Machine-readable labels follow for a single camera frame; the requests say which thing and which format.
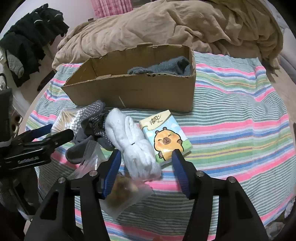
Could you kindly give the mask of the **black hanging clothes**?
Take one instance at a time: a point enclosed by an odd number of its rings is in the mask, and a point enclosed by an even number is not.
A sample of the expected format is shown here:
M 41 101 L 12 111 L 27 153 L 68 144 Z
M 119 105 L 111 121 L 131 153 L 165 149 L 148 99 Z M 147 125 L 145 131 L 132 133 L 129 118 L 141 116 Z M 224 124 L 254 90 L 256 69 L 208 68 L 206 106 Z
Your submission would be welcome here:
M 44 4 L 19 19 L 1 38 L 1 50 L 16 87 L 38 72 L 46 53 L 44 47 L 57 36 L 66 35 L 69 26 L 63 13 Z

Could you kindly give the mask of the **grey fuzzy socks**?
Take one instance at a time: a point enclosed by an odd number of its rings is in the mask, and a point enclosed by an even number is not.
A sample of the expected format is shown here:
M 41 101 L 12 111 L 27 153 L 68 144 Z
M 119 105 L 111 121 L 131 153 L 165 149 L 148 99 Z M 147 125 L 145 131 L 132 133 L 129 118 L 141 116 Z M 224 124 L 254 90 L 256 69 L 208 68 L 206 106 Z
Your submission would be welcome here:
M 184 56 L 172 58 L 168 61 L 163 61 L 159 64 L 149 67 L 133 67 L 127 71 L 128 74 L 170 74 L 189 76 L 191 75 L 191 65 L 189 60 Z

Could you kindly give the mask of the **clear bag with snacks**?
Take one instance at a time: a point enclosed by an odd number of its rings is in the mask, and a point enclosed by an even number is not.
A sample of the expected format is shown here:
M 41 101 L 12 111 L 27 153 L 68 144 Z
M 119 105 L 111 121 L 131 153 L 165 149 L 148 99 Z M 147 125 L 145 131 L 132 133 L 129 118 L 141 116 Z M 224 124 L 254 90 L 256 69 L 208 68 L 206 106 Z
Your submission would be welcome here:
M 80 166 L 68 176 L 68 179 L 81 178 L 88 172 L 97 169 L 106 160 L 99 143 L 88 141 L 85 150 L 82 151 L 82 162 Z M 106 199 L 100 201 L 100 206 L 110 217 L 117 219 L 126 208 L 152 194 L 153 190 L 149 185 L 132 180 L 132 178 L 118 173 L 111 193 Z

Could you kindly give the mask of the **pink curtain left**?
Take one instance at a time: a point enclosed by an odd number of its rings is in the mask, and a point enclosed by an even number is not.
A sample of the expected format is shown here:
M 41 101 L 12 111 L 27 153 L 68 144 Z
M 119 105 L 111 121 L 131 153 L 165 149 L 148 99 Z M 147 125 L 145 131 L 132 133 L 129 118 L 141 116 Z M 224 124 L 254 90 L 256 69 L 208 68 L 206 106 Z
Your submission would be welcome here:
M 120 15 L 133 10 L 130 0 L 91 0 L 90 2 L 97 18 Z

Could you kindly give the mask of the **tan rumpled duvet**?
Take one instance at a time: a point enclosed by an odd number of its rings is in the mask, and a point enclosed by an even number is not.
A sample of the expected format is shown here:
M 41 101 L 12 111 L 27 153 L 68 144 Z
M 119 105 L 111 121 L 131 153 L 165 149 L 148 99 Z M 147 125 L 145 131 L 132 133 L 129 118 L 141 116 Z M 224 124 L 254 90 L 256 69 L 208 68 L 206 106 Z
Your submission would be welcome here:
M 154 1 L 78 25 L 59 43 L 52 67 L 82 63 L 141 43 L 258 58 L 279 68 L 283 34 L 261 1 Z

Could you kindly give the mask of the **brown cardboard box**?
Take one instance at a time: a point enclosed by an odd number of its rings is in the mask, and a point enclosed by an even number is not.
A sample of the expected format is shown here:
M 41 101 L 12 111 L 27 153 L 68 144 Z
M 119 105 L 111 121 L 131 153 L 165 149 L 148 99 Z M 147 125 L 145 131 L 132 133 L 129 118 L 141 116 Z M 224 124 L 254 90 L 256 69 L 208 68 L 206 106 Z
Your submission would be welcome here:
M 133 67 L 149 67 L 179 56 L 189 60 L 191 75 L 127 73 Z M 147 43 L 89 58 L 62 89 L 76 105 L 101 100 L 108 107 L 187 113 L 192 110 L 195 82 L 196 64 L 190 47 Z

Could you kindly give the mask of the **white embroidered pillow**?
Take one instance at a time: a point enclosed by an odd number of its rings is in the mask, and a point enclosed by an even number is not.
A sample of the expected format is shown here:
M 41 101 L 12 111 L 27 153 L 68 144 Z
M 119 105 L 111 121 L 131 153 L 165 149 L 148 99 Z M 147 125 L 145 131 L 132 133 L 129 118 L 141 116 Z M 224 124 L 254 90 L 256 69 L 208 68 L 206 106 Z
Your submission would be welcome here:
M 276 21 L 283 34 L 283 49 L 280 53 L 280 64 L 295 82 L 295 37 L 283 17 L 277 13 Z

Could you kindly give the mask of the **grey dotted socks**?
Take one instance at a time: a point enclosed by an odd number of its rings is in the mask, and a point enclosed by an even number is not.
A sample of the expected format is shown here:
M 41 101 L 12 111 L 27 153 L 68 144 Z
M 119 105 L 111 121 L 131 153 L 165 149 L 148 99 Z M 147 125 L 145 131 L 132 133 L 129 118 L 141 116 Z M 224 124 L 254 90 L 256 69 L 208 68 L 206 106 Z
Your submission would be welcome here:
M 105 132 L 105 120 L 108 112 L 105 103 L 97 100 L 84 107 L 78 114 L 78 130 L 73 138 L 74 145 L 65 154 L 68 162 L 79 164 L 89 141 L 95 141 L 108 151 L 114 150 L 114 145 L 108 139 Z

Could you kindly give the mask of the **striped pastel towel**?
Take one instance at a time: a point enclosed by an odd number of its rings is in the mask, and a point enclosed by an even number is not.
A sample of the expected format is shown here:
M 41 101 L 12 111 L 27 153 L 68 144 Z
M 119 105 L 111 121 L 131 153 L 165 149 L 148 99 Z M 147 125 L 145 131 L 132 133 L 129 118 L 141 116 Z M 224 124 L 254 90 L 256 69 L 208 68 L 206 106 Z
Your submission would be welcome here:
M 287 108 L 258 59 L 195 53 L 193 109 L 174 113 L 192 144 L 186 160 L 209 176 L 234 176 L 264 225 L 295 197 L 295 146 Z M 171 166 L 149 183 L 153 194 L 117 219 L 104 214 L 111 240 L 182 240 L 193 202 Z

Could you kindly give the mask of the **white socks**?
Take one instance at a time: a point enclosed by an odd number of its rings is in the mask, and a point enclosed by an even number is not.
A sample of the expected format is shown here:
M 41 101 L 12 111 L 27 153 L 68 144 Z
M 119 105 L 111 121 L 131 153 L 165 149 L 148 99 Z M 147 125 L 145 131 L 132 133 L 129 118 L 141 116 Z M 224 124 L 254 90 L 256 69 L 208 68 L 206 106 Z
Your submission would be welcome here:
M 105 120 L 105 132 L 121 151 L 131 178 L 142 182 L 161 178 L 161 166 L 156 162 L 154 149 L 130 116 L 112 109 Z

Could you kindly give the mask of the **capybara tissue pack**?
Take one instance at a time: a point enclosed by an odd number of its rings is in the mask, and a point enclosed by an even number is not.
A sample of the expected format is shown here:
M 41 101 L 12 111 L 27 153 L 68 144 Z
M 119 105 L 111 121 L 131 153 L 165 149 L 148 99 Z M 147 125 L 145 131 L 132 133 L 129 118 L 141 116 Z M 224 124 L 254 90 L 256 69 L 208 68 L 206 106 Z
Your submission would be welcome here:
M 156 161 L 161 165 L 171 161 L 174 150 L 179 150 L 183 155 L 186 155 L 193 148 L 169 110 L 141 120 L 139 127 L 151 143 L 156 154 Z

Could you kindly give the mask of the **beige bed sheet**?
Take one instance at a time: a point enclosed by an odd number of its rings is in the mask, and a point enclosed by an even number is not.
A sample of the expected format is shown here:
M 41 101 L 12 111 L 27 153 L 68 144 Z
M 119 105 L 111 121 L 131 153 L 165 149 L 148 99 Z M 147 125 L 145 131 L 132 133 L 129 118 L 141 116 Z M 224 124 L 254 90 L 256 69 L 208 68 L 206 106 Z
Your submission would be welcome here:
M 281 66 L 274 69 L 266 61 L 262 64 L 266 68 L 269 81 L 287 107 L 290 122 L 295 123 L 295 83 Z

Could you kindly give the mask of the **cotton swab bag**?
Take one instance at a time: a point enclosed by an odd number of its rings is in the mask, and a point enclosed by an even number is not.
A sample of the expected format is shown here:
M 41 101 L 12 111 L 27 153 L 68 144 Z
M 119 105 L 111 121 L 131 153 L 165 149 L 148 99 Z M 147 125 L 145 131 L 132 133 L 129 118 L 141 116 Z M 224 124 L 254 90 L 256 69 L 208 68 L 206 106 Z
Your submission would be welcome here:
M 79 111 L 79 108 L 63 108 L 51 127 L 51 134 L 62 132 L 68 128 L 77 133 L 79 127 L 76 118 Z

